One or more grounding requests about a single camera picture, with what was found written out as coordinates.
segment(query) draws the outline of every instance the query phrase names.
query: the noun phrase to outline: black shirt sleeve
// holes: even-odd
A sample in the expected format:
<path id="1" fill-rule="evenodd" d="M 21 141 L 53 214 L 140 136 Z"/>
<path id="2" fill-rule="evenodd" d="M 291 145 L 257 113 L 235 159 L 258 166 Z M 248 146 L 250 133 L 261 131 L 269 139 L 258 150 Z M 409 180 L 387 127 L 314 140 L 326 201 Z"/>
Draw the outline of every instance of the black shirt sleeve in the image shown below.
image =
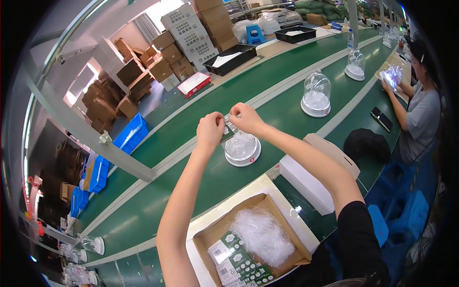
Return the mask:
<path id="1" fill-rule="evenodd" d="M 338 248 L 343 278 L 379 278 L 379 286 L 390 285 L 387 264 L 383 261 L 373 222 L 361 201 L 346 205 L 338 216 Z"/>

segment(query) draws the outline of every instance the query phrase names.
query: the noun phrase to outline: window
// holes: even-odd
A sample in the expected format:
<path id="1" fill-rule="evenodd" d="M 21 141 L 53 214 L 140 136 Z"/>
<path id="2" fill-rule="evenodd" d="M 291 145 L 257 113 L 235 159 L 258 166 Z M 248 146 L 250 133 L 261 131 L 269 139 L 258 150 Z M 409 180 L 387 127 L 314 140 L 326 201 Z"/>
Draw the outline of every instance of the window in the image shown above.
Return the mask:
<path id="1" fill-rule="evenodd" d="M 162 32 L 166 30 L 166 28 L 161 23 L 161 17 L 166 15 L 170 11 L 178 9 L 182 5 L 182 0 L 161 0 L 153 6 L 151 6 L 150 8 L 148 8 L 147 10 L 145 10 L 145 13 L 148 15 L 148 17 L 151 18 L 158 30 Z"/>

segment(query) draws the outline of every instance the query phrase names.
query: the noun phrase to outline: hand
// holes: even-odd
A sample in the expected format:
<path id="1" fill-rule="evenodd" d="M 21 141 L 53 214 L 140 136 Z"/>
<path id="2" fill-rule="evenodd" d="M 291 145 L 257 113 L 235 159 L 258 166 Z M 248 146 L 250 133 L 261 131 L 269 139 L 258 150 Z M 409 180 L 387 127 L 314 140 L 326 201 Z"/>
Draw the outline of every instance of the hand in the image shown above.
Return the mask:
<path id="1" fill-rule="evenodd" d="M 384 89 L 384 91 L 386 91 L 387 94 L 393 94 L 394 93 L 394 90 L 393 88 L 391 87 L 391 85 L 389 85 L 389 83 L 386 81 L 386 79 L 382 79 L 381 80 L 381 84 L 382 84 L 382 88 Z"/>
<path id="2" fill-rule="evenodd" d="M 196 149 L 211 155 L 222 139 L 224 127 L 224 117 L 219 112 L 213 112 L 201 118 L 196 129 Z"/>
<path id="3" fill-rule="evenodd" d="M 229 113 L 231 114 L 229 121 L 248 134 L 260 136 L 263 127 L 266 126 L 255 109 L 249 105 L 237 103 Z"/>

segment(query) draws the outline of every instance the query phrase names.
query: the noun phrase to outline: red and white box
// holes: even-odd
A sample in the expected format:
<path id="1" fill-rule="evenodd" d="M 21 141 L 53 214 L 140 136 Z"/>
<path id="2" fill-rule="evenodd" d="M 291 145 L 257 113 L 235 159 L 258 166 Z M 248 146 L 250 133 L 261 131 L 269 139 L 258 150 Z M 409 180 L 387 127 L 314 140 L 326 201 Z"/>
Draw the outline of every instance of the red and white box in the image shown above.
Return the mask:
<path id="1" fill-rule="evenodd" d="M 209 75 L 197 72 L 187 80 L 183 81 L 177 88 L 185 95 L 185 97 L 189 98 L 202 87 L 209 84 L 210 81 L 212 81 L 212 78 Z"/>

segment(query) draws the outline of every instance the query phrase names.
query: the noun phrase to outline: black cap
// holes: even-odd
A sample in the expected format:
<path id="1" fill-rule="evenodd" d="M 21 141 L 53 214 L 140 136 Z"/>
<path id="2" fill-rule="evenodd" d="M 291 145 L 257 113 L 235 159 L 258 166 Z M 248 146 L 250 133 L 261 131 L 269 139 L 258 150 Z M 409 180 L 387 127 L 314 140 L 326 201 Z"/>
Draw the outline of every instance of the black cap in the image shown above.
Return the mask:
<path id="1" fill-rule="evenodd" d="M 380 163 L 391 160 L 391 149 L 386 139 L 369 129 L 355 129 L 344 141 L 344 153 L 354 162 L 361 157 L 374 158 Z"/>

